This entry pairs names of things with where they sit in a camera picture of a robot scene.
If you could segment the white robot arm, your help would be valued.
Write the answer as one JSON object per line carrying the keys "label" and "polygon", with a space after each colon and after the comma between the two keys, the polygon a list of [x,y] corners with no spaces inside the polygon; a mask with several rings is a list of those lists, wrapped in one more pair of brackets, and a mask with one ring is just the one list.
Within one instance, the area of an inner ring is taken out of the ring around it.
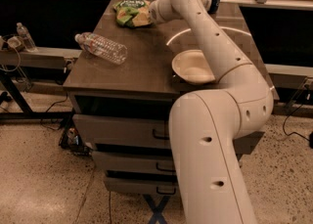
{"label": "white robot arm", "polygon": [[156,0],[154,22],[183,19],[212,70],[213,89],[178,98],[169,138],[187,224],[257,224],[234,140],[259,130],[274,106],[254,63],[207,10],[210,0]]}

